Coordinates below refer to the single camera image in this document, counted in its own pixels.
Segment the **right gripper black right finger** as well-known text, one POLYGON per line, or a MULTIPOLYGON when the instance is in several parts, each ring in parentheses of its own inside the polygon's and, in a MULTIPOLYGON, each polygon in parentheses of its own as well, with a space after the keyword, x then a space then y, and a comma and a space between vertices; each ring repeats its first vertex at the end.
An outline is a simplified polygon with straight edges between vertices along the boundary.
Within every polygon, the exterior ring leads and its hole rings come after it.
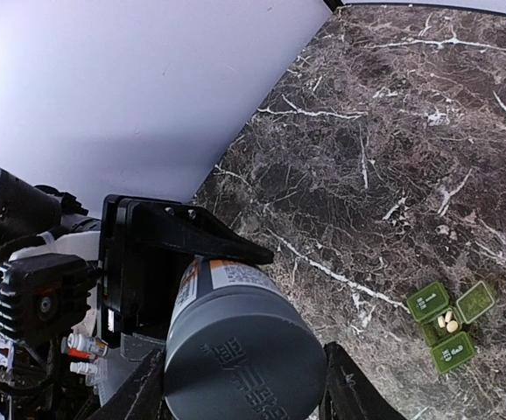
POLYGON ((404 420, 340 344, 327 343, 324 351, 327 375, 320 401, 321 419, 404 420))

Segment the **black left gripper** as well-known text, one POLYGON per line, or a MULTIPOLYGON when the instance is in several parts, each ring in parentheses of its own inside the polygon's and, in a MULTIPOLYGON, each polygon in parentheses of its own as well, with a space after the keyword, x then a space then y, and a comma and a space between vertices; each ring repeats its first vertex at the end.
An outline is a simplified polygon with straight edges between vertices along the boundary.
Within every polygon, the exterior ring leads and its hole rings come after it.
POLYGON ((98 335, 110 347, 121 334, 152 329, 164 338, 177 292, 169 251, 227 259, 252 265, 270 264, 274 253, 236 234, 206 208, 178 201, 118 194, 102 206, 99 262, 98 335))

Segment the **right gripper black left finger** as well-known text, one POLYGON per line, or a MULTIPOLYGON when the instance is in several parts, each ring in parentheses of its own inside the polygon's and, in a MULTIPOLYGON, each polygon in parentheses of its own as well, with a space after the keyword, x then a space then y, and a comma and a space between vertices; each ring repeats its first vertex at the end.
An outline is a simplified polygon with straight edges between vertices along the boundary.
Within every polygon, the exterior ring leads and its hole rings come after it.
POLYGON ((89 419, 165 419, 165 350, 150 351, 113 397, 89 419))

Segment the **orange grey-capped pill bottle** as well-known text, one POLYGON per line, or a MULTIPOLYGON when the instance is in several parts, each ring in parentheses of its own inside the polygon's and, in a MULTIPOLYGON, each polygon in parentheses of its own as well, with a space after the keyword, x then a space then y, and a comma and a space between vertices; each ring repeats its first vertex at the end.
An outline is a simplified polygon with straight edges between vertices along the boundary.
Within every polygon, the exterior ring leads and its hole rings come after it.
POLYGON ((166 341, 164 396, 176 419, 307 419, 327 357, 258 267, 196 258, 183 275, 166 341))

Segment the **green pill organizer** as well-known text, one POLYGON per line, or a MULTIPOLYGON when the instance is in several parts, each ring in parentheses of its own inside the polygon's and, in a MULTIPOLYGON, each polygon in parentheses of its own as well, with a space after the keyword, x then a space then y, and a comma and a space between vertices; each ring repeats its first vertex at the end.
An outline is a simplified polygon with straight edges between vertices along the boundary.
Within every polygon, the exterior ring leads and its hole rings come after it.
POLYGON ((495 294, 479 281, 452 300, 446 287, 435 281, 409 296, 406 303, 430 347, 438 373, 443 375, 474 358, 467 328, 495 305, 495 294))

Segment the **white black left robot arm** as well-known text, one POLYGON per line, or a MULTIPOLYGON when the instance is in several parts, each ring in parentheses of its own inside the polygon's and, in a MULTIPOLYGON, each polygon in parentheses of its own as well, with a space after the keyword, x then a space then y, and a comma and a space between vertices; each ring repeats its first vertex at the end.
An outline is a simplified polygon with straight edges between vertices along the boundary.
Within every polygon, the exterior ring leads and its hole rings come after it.
POLYGON ((70 193, 0 169, 0 333, 37 347, 79 324, 111 347, 164 338, 179 280, 195 257, 265 265, 273 253, 207 209, 110 194, 93 218, 70 193))

